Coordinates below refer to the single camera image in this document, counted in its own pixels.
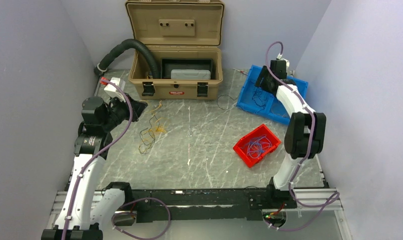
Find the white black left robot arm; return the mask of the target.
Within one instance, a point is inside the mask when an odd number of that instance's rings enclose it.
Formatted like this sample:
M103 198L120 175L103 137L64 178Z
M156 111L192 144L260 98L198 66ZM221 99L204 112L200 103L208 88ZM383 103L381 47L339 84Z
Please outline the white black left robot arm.
M117 209L132 206L133 193L127 182L111 182L106 196L92 206L97 180L107 160L109 148L116 142L111 131L123 121L138 121L146 102L127 96L105 102L99 96L82 102L83 121L74 142L74 163L70 185L60 214L53 227L44 229L43 240L101 240L103 227Z

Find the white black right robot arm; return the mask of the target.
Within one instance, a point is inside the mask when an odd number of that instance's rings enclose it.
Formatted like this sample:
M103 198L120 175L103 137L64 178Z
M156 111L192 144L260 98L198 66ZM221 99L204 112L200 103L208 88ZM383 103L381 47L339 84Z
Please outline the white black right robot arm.
M319 154L324 146L326 116L310 107L300 94L294 80L287 77L288 62L283 59L270 61L263 66L255 86L272 94L290 116L284 137L286 155L272 178L275 188L265 193L265 202L272 208L284 202L281 190L291 189L298 171L305 161Z

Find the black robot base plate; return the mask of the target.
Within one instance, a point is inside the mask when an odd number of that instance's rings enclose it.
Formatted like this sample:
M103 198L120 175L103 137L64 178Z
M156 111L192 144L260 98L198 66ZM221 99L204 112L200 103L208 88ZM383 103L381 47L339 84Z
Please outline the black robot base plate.
M287 191L271 186L207 189L134 189L118 212L132 213L137 223L154 221L245 219L297 208Z

